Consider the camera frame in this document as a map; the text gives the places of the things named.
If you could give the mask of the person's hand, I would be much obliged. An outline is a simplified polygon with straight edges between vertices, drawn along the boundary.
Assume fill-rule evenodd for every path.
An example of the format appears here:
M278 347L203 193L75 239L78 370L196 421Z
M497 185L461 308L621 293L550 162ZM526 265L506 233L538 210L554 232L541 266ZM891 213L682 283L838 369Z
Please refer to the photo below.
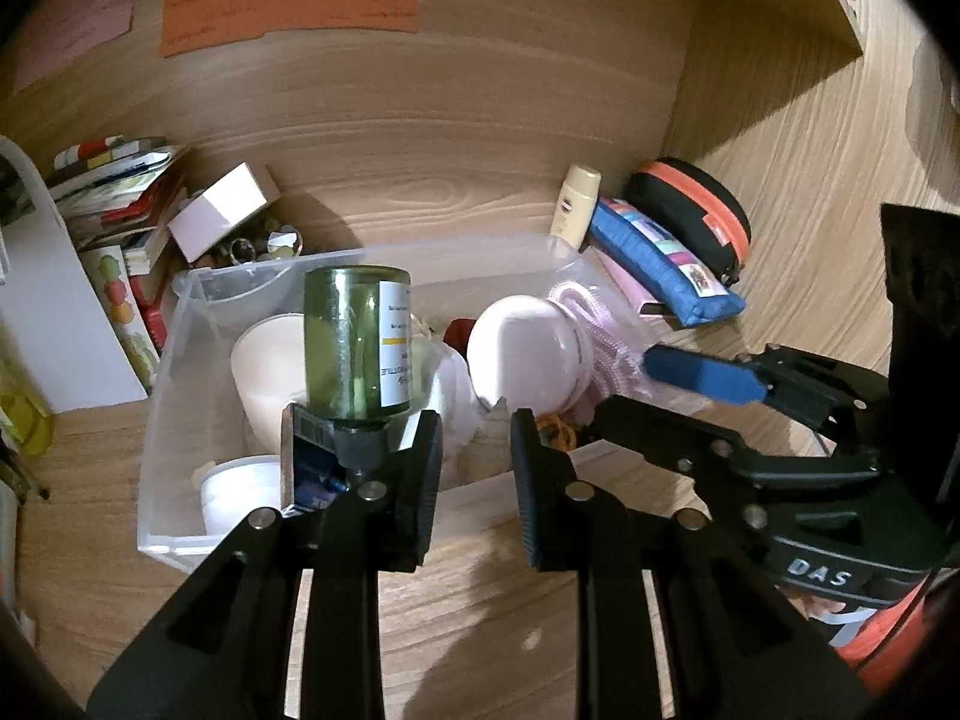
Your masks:
M779 585L778 590L788 598L800 616L804 619L811 617L822 617L824 614L843 613L846 603L843 600L830 600L822 596L812 595L804 590L789 587L789 585Z

